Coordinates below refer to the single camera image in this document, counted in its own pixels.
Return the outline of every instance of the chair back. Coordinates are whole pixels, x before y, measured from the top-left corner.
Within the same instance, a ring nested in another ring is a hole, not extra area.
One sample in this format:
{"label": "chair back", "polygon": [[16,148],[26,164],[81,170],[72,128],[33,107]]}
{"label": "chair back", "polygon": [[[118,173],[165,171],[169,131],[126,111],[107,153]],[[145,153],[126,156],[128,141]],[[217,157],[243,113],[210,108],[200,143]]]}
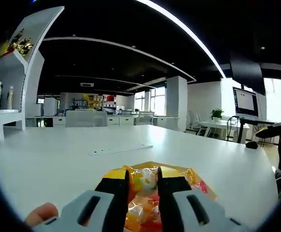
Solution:
{"label": "chair back", "polygon": [[105,111],[67,111],[65,127],[106,127],[108,126]]}
{"label": "chair back", "polygon": [[154,112],[139,111],[136,125],[152,125]]}
{"label": "chair back", "polygon": [[200,122],[199,115],[196,114],[196,122]]}

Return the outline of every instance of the monitor screen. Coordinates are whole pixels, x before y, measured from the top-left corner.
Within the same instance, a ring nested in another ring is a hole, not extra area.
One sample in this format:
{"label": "monitor screen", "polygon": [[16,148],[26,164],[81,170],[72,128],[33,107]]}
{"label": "monitor screen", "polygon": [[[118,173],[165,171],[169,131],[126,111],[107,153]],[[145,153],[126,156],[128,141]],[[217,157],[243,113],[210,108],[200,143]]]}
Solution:
{"label": "monitor screen", "polygon": [[233,87],[237,116],[258,117],[256,94]]}
{"label": "monitor screen", "polygon": [[233,80],[265,95],[265,84],[261,66],[236,53],[231,53]]}

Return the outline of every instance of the computer mouse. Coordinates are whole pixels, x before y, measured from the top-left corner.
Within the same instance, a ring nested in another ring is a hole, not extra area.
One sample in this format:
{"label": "computer mouse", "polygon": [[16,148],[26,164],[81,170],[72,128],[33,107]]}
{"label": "computer mouse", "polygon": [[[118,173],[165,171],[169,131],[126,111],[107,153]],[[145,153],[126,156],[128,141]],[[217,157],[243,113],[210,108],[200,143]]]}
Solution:
{"label": "computer mouse", "polygon": [[258,145],[257,145],[257,142],[252,141],[252,142],[246,143],[246,147],[251,148],[251,149],[256,149],[258,147]]}

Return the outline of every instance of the ceiling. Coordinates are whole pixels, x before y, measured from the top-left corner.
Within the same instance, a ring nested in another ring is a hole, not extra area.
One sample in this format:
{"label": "ceiling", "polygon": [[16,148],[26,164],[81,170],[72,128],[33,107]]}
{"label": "ceiling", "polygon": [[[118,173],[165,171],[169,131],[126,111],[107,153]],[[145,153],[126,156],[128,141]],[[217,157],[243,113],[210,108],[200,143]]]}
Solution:
{"label": "ceiling", "polygon": [[[281,65],[281,3],[154,2],[184,22],[220,65],[229,64],[229,52],[236,51],[255,62],[265,63],[261,66],[264,77],[281,79],[281,68],[271,65]],[[38,0],[30,5],[27,14],[60,5],[65,10],[47,33],[49,41],[40,47],[45,63],[39,94],[101,90],[120,94],[136,86],[135,83],[161,77],[180,75],[188,81],[194,77],[196,83],[218,81],[221,77],[217,70],[208,68],[212,61],[186,32],[142,3]],[[52,40],[54,37],[73,40]],[[132,47],[155,58],[133,51]],[[229,68],[223,72],[231,76]],[[82,82],[94,83],[94,87],[81,87]]]}

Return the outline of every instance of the air vent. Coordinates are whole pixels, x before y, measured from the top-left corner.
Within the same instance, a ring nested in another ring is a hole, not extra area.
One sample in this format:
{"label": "air vent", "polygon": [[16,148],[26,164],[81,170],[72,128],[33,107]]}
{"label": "air vent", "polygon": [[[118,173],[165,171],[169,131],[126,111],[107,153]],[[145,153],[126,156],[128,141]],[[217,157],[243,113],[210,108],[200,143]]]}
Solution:
{"label": "air vent", "polygon": [[80,83],[81,87],[93,87],[94,83]]}

